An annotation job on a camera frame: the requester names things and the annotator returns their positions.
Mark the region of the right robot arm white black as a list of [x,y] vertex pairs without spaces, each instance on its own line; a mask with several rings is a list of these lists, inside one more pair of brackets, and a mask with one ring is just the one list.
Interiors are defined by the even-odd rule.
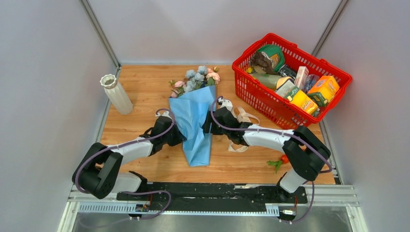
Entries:
[[244,111],[236,116],[227,107],[221,107],[216,111],[208,111],[202,129],[204,133],[226,135],[236,145],[260,146],[283,153],[291,169],[277,183],[276,196],[281,202],[289,202],[300,185],[315,181],[321,173],[332,171],[328,161],[330,150],[309,128],[264,128],[258,123],[252,123],[251,117]]

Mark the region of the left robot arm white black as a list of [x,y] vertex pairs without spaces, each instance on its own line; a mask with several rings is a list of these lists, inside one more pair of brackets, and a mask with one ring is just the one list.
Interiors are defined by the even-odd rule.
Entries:
[[147,196],[146,179],[133,171],[119,172],[122,165],[152,156],[164,145],[175,146],[186,140],[170,116],[159,116],[150,127],[136,139],[119,145],[94,143],[72,175],[72,182],[82,193],[98,199],[111,192],[129,192],[136,200]]

